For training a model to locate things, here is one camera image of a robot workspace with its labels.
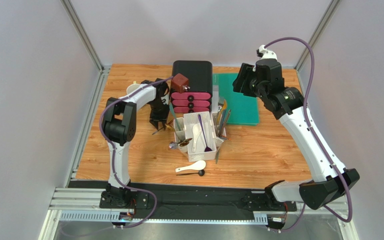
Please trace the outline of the yellow-green mug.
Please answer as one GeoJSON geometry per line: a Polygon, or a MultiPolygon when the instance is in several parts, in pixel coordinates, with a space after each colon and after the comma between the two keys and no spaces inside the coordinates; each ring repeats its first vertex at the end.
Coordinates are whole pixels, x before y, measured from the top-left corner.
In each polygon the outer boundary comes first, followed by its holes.
{"type": "Polygon", "coordinates": [[[136,81],[134,81],[132,84],[130,84],[127,89],[126,89],[126,94],[127,95],[130,95],[132,93],[134,93],[137,89],[139,89],[141,87],[141,84],[137,83],[136,81]]]}

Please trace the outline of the gold handled knife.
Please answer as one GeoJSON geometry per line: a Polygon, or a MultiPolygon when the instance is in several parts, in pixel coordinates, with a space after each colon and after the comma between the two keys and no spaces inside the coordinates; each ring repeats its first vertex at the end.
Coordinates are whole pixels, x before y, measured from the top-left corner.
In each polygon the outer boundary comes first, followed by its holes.
{"type": "Polygon", "coordinates": [[[224,106],[223,106],[221,112],[220,112],[219,114],[217,114],[217,117],[218,117],[218,118],[222,116],[222,113],[223,113],[223,111],[227,108],[227,105],[228,105],[228,104],[227,104],[227,100],[224,99],[224,106]]]}

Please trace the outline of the teal plastic knife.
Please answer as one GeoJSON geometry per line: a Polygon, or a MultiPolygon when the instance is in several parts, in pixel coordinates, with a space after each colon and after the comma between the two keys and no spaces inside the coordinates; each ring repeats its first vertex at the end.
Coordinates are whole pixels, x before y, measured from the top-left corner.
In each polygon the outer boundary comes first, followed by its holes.
{"type": "Polygon", "coordinates": [[[169,104],[169,111],[170,111],[170,113],[171,113],[172,116],[173,116],[173,121],[174,121],[174,124],[175,124],[175,129],[176,129],[177,131],[181,131],[182,128],[181,128],[181,125],[179,124],[179,121],[178,121],[178,118],[177,118],[176,113],[175,113],[175,111],[174,111],[174,107],[173,107],[173,104],[172,104],[172,103],[169,104]]]}

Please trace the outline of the white ceramic spoon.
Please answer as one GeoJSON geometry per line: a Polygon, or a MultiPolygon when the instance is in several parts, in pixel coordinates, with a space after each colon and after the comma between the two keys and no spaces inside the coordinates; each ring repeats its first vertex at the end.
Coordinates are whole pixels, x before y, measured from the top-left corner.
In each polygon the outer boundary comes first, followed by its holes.
{"type": "Polygon", "coordinates": [[[175,172],[179,173],[179,172],[182,172],[182,171],[189,171],[189,170],[200,171],[200,170],[204,170],[206,165],[207,165],[207,163],[206,163],[205,160],[198,160],[198,161],[196,161],[193,164],[190,164],[188,166],[176,168],[175,172]]]}
{"type": "Polygon", "coordinates": [[[192,143],[192,152],[195,153],[196,152],[196,149],[197,149],[197,142],[198,142],[198,138],[200,137],[202,133],[202,129],[201,127],[198,125],[198,124],[195,124],[193,127],[192,127],[192,135],[193,135],[193,143],[192,143]]]}

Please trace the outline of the black and pink drawer box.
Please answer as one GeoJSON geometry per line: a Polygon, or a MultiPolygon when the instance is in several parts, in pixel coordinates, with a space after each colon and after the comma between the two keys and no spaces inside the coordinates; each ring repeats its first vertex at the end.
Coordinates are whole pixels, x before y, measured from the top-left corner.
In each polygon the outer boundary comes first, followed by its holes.
{"type": "Polygon", "coordinates": [[[170,90],[175,113],[209,112],[212,109],[213,65],[207,60],[176,60],[172,75],[181,74],[188,79],[188,89],[170,90]]]}

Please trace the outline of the silver spoon in caddy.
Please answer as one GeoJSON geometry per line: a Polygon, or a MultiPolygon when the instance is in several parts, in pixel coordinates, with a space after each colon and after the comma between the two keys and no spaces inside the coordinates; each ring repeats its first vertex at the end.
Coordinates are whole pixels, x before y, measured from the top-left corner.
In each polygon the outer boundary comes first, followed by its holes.
{"type": "Polygon", "coordinates": [[[178,146],[178,144],[176,142],[172,141],[172,142],[169,143],[168,147],[169,147],[170,150],[176,150],[176,149],[178,149],[179,146],[178,146]]]}

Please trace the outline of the purple metal spoon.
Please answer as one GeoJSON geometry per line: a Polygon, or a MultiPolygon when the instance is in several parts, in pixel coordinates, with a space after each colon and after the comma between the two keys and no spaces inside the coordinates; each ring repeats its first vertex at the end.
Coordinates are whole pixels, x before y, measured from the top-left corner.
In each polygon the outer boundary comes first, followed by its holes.
{"type": "Polygon", "coordinates": [[[204,130],[204,125],[203,125],[202,117],[201,117],[200,114],[198,114],[198,120],[199,120],[199,124],[200,124],[200,127],[201,127],[202,135],[203,135],[203,138],[204,138],[204,143],[205,143],[204,151],[205,152],[211,152],[212,149],[208,146],[208,142],[207,142],[207,138],[206,138],[205,130],[204,130]]]}

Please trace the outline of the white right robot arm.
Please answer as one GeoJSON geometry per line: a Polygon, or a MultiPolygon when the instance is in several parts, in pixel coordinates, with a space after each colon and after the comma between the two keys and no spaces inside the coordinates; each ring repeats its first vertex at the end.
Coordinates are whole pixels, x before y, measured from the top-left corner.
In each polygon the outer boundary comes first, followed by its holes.
{"type": "Polygon", "coordinates": [[[261,45],[256,55],[259,60],[254,65],[241,65],[233,91],[263,102],[294,139],[311,174],[310,180],[274,182],[265,192],[273,202],[302,202],[313,210],[326,207],[342,196],[350,204],[350,189],[360,179],[359,173],[346,168],[319,136],[301,92],[296,87],[285,86],[276,53],[261,45]]]}

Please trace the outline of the black mounting rail base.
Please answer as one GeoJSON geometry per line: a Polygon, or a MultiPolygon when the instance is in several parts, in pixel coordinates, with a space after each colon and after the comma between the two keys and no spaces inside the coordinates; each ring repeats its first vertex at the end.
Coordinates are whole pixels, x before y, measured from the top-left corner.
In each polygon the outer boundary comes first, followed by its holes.
{"type": "Polygon", "coordinates": [[[152,220],[253,220],[254,212],[296,212],[291,202],[275,203],[262,189],[129,183],[132,189],[107,185],[101,209],[134,210],[152,220]]]}

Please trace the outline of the black small spoon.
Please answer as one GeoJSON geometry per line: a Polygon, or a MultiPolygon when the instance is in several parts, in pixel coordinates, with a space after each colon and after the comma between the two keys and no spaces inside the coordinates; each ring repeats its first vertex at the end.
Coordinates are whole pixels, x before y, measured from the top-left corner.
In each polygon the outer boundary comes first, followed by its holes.
{"type": "Polygon", "coordinates": [[[190,172],[190,173],[181,173],[177,174],[177,176],[188,176],[188,175],[199,175],[200,177],[205,175],[205,170],[198,170],[197,172],[190,172]]]}

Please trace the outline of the gold spoon in caddy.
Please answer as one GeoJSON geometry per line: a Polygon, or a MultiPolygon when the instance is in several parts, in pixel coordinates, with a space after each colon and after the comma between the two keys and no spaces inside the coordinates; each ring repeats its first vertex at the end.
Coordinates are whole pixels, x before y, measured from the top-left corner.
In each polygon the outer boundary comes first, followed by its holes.
{"type": "Polygon", "coordinates": [[[171,126],[170,124],[166,124],[166,125],[165,125],[165,128],[166,128],[167,130],[169,130],[169,131],[172,131],[172,132],[175,131],[175,129],[173,128],[173,126],[171,126]]]}

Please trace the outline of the teal plastic spoon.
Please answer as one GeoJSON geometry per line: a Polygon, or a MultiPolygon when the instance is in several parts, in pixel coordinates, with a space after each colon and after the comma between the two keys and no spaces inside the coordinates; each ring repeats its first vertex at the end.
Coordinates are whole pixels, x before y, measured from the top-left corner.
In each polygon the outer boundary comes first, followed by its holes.
{"type": "Polygon", "coordinates": [[[218,164],[218,161],[219,161],[220,149],[221,149],[221,147],[218,147],[217,151],[216,151],[216,155],[215,155],[215,164],[216,165],[218,164]]]}

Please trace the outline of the white perforated utensil caddy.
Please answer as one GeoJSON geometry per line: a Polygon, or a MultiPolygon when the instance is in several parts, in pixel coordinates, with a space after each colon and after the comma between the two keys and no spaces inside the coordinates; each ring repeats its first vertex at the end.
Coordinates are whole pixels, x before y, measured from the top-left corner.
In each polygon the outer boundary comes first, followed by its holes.
{"type": "Polygon", "coordinates": [[[191,140],[187,146],[178,147],[179,151],[183,155],[185,155],[188,161],[191,163],[200,161],[200,160],[203,160],[203,161],[215,160],[218,147],[221,147],[222,144],[224,143],[224,140],[221,137],[218,137],[216,133],[217,125],[215,125],[214,123],[213,115],[208,111],[185,113],[181,117],[178,117],[178,122],[181,126],[181,131],[177,131],[175,129],[176,126],[174,123],[175,140],[179,142],[180,139],[185,140],[188,138],[193,138],[193,132],[192,132],[193,126],[195,124],[198,124],[200,126],[198,114],[201,115],[205,136],[207,139],[207,144],[212,149],[212,151],[205,152],[206,145],[205,145],[203,134],[201,132],[201,135],[199,136],[196,144],[196,152],[192,152],[193,140],[191,140]]]}

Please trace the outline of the teal cutting mat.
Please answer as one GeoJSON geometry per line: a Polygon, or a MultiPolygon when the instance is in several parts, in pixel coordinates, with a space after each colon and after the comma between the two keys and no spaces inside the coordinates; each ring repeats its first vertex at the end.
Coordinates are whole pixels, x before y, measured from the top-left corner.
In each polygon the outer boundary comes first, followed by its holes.
{"type": "Polygon", "coordinates": [[[229,125],[256,126],[260,123],[258,100],[233,91],[233,83],[238,73],[214,73],[213,83],[218,86],[219,96],[227,102],[231,110],[229,125]]]}

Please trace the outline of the large silver fork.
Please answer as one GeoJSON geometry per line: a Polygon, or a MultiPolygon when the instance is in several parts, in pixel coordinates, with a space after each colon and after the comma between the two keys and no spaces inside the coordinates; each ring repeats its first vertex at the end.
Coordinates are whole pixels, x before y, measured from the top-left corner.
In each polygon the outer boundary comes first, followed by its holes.
{"type": "Polygon", "coordinates": [[[217,114],[219,114],[222,111],[224,104],[225,104],[225,98],[222,96],[219,96],[218,103],[217,103],[217,114]]]}

